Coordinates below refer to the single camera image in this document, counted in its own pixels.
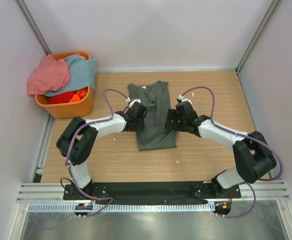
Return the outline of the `dark grey t shirt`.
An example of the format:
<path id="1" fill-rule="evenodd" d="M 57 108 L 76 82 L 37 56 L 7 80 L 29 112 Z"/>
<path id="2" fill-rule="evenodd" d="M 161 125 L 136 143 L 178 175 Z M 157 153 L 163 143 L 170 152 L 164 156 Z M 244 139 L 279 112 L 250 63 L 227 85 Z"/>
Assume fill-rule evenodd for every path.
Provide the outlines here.
<path id="1" fill-rule="evenodd" d="M 171 108 L 167 81 L 157 81 L 149 85 L 127 86 L 131 100 L 139 99 L 147 108 L 144 130 L 136 132 L 140 151 L 172 149 L 177 147 L 177 132 L 165 128 L 168 111 Z"/>

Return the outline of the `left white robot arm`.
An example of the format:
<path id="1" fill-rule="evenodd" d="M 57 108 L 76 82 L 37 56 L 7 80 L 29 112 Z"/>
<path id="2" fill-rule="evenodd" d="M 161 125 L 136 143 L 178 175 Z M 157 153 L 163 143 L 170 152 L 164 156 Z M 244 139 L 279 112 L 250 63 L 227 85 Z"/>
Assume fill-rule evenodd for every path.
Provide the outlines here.
<path id="1" fill-rule="evenodd" d="M 94 191 L 87 160 L 95 141 L 114 133 L 143 130 L 147 112 L 139 100 L 134 100 L 123 111 L 112 112 L 107 117 L 91 120 L 75 117 L 71 120 L 57 140 L 56 147 L 65 157 L 65 166 L 79 199 L 87 200 Z"/>

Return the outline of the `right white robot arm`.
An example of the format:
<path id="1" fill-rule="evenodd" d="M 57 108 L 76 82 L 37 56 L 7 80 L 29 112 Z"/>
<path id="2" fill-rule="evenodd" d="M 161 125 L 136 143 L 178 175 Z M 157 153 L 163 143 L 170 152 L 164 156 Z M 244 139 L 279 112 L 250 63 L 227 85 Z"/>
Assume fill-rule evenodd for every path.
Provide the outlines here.
<path id="1" fill-rule="evenodd" d="M 211 116 L 198 116 L 189 101 L 181 101 L 175 109 L 168 110 L 165 128 L 212 140 L 232 151 L 235 167 L 211 179 L 211 192 L 217 198 L 223 198 L 235 185 L 255 183 L 277 166 L 262 133 L 236 131 L 218 124 Z"/>

